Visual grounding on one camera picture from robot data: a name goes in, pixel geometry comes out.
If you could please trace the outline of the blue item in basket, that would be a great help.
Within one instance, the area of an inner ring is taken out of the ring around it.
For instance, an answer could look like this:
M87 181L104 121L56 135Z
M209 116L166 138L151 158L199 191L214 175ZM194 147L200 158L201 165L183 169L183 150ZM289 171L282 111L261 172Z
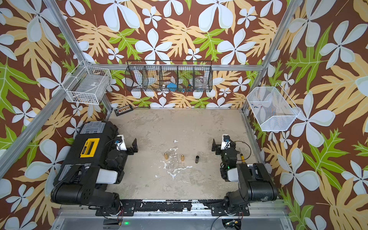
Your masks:
M167 85L167 89L171 92L175 92L177 90L177 85L174 83L170 83Z

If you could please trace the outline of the small black tray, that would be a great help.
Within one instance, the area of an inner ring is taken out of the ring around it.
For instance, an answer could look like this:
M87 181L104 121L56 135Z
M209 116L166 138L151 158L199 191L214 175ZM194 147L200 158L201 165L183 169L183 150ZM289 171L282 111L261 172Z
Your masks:
M134 107L130 104L127 104L125 106L116 108L114 110L114 112L115 112L116 116L118 117L118 116L121 116L121 115L126 114L128 112L131 112L133 110L134 110Z

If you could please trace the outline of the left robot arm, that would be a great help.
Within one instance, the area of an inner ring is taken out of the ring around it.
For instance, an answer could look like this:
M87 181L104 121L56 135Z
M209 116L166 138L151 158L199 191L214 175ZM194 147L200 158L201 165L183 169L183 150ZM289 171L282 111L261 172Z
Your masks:
M54 181L51 201L61 205L80 205L101 213L101 216L120 217L124 205L117 193L107 192L105 186L119 184L124 176L124 166L129 155L137 153L137 140L127 147L122 135L106 144L101 138L88 138L78 158L102 159L104 166L92 163L64 165Z

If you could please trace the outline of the white mesh basket right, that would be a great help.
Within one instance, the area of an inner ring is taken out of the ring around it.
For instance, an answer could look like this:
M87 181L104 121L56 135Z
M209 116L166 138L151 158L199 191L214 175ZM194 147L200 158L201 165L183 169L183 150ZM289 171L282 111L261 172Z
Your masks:
M280 84L255 87L247 102L264 132L287 131L301 113Z

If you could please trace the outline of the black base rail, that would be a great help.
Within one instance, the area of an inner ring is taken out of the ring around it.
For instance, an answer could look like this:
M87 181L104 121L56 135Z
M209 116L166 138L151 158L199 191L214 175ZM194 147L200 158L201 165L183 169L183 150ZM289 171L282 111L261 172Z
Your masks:
M212 216L240 215L249 216L248 205L231 208L225 204L223 199L167 199L167 200L147 200L147 199L121 199L115 202L115 206L108 208L98 208L97 216L104 217L133 217L139 212L144 213L185 213L208 212Z

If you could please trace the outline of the black yellow toolbox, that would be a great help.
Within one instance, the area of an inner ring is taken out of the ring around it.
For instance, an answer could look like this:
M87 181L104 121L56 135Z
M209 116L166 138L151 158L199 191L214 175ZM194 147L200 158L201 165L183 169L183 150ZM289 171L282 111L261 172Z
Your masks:
M83 124L61 165L54 185L60 182L74 165L99 166L102 172L98 173L98 184L117 183L117 169L113 173L106 163L117 135L118 127L110 121L91 121Z

